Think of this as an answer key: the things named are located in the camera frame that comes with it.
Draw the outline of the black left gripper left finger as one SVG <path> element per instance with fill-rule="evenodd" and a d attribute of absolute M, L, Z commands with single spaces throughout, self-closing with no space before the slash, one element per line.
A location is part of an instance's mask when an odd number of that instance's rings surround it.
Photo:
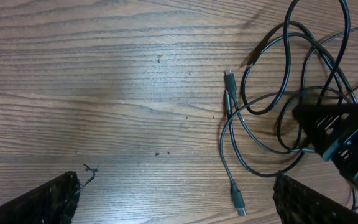
<path fill-rule="evenodd" d="M 0 224 L 71 223 L 80 199 L 76 172 L 66 172 L 0 206 Z"/>

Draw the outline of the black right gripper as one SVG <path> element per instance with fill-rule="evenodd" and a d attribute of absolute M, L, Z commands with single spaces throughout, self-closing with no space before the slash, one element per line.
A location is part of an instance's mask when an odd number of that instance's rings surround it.
<path fill-rule="evenodd" d="M 315 151 L 358 190 L 358 103 L 298 105 L 292 113 Z"/>

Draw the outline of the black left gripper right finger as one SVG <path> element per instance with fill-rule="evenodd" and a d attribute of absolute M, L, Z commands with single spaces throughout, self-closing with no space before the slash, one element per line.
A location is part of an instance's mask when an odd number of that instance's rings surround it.
<path fill-rule="evenodd" d="M 285 224 L 358 224 L 358 213 L 279 172 L 273 200 Z"/>

